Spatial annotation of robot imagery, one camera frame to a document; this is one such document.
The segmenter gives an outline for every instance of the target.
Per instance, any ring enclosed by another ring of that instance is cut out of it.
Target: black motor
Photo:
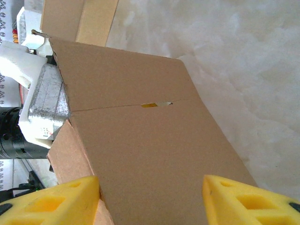
[[[46,158],[49,149],[26,141],[18,125],[21,107],[0,107],[0,159]]]

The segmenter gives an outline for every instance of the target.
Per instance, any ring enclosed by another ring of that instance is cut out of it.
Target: silver duct tape
[[[57,66],[45,64],[41,69],[28,111],[34,137],[54,140],[59,128],[70,116],[60,71]]]

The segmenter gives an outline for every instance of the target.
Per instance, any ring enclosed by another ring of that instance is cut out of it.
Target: textured white wall
[[[300,199],[299,13],[299,0],[120,0],[107,46],[183,60],[259,186]]]

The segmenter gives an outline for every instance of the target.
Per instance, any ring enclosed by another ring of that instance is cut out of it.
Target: cardboard box
[[[49,159],[60,181],[97,175],[114,224],[203,225],[205,174],[255,185],[180,60],[51,43],[72,116]],[[111,224],[102,202],[96,224]]]
[[[51,37],[105,46],[118,0],[45,0],[41,30]]]

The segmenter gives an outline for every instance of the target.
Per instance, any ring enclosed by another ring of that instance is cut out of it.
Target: black cylinder
[[[49,149],[26,141],[18,125],[21,107],[0,107],[0,159],[46,158]]]

